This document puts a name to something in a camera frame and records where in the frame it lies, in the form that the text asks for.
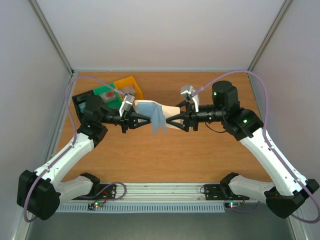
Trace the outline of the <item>beige card holder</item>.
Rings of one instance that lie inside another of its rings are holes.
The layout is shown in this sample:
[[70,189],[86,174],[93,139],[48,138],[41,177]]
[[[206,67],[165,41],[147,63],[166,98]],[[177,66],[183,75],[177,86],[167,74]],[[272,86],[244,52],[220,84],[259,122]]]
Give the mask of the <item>beige card holder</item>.
[[163,105],[153,100],[135,100],[134,110],[141,115],[150,118],[152,134],[155,137],[159,129],[166,133],[167,128],[180,130],[178,127],[168,124],[166,119],[181,113],[177,106]]

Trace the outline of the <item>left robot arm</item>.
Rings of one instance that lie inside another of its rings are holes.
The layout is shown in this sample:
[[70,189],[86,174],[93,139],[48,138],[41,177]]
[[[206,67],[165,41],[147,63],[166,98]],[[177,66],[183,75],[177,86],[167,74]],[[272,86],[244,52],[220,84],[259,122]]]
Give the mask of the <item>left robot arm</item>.
[[126,95],[115,110],[107,107],[99,95],[89,95],[84,100],[80,127],[73,138],[47,163],[34,171],[25,170],[18,179],[17,204],[23,208],[25,222],[31,223],[28,213],[34,218],[47,220],[58,207],[74,198],[96,199],[101,193],[98,180],[90,174],[82,174],[74,180],[62,182],[64,176],[87,153],[92,151],[105,137],[105,124],[120,125],[125,133],[151,122],[133,107],[134,97]]

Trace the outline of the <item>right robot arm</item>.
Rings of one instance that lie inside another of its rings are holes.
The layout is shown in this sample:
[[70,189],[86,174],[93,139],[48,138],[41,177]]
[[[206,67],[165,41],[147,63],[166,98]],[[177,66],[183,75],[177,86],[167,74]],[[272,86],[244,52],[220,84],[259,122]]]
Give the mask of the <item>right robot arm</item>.
[[212,104],[200,105],[191,85],[181,89],[185,100],[178,107],[185,111],[170,116],[166,123],[188,132],[198,130],[199,123],[220,122],[226,133],[245,146],[271,178],[271,182],[248,179],[231,172],[220,181],[225,199],[244,196],[257,200],[278,217],[286,219],[299,209],[320,185],[299,173],[264,129],[261,119],[250,109],[240,106],[237,88],[229,81],[212,84]]

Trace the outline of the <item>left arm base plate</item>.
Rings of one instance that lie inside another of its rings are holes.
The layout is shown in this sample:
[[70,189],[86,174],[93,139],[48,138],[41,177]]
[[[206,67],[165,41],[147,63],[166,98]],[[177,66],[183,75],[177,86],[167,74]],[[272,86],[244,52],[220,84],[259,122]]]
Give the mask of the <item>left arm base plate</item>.
[[113,200],[116,198],[117,185],[116,184],[100,184],[98,189],[98,195],[94,195],[92,192],[85,196],[78,196],[73,198],[73,201],[85,201],[85,200]]

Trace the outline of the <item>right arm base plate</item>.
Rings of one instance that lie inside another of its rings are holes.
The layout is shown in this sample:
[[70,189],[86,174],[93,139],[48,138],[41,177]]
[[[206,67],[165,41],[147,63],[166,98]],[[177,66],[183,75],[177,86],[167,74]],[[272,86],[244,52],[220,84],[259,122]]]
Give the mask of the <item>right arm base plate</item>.
[[247,201],[250,199],[247,196],[236,195],[233,193],[226,195],[221,190],[220,184],[204,184],[201,187],[200,192],[204,194],[206,201]]

